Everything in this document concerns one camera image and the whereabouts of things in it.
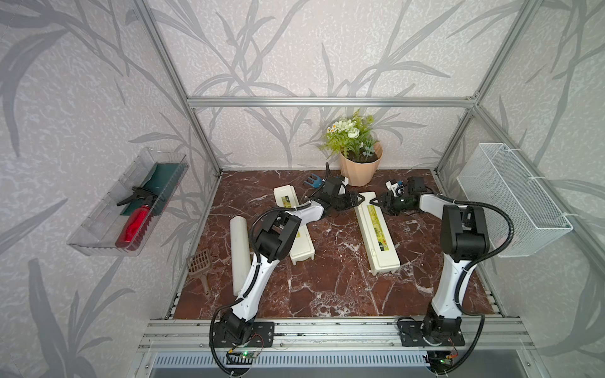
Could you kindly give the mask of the plastic wrap roll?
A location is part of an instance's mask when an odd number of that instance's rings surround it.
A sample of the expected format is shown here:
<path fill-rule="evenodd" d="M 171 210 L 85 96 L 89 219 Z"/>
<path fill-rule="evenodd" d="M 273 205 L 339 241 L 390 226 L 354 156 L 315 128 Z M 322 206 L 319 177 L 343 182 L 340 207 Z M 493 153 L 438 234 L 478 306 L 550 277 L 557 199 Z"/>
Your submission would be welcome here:
<path fill-rule="evenodd" d="M 251 268 L 251 253 L 247 221 L 236 216 L 230 220 L 230 247 L 233 275 L 233 294 L 238 296 L 244 287 Z"/>

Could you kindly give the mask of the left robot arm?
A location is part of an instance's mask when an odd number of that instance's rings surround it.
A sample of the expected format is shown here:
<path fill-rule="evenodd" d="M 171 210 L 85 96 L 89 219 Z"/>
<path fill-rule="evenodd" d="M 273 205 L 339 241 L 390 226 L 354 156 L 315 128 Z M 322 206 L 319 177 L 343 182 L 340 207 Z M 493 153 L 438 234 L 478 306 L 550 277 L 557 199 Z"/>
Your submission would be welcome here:
<path fill-rule="evenodd" d="M 326 175 L 305 203 L 278 206 L 258 216 L 249 230 L 253 248 L 251 268 L 243 290 L 234 303 L 215 310 L 210 323 L 210 347 L 240 346 L 253 338 L 258 307 L 269 279 L 278 264 L 290 255 L 299 229 L 338 213 L 354 209 L 364 201 L 348 189 L 345 175 Z"/>

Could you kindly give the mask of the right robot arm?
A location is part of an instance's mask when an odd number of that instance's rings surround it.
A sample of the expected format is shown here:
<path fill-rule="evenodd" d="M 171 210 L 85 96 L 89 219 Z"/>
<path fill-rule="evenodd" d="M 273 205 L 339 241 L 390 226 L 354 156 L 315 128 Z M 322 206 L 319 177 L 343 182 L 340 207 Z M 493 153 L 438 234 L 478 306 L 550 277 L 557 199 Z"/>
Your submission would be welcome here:
<path fill-rule="evenodd" d="M 370 200 L 370 204 L 389 216 L 412 211 L 430 214 L 441 220 L 440 243 L 444 265 L 439 287 L 422 321 L 400 318 L 397 329 L 403 346 L 464 346 L 461 329 L 463 299 L 478 264 L 507 249 L 515 236 L 510 216 L 487 203 L 460 201 L 434 193 L 420 177 L 406 183 L 387 183 L 388 191 Z M 497 214 L 505 224 L 505 239 L 492 248 L 486 211 Z"/>

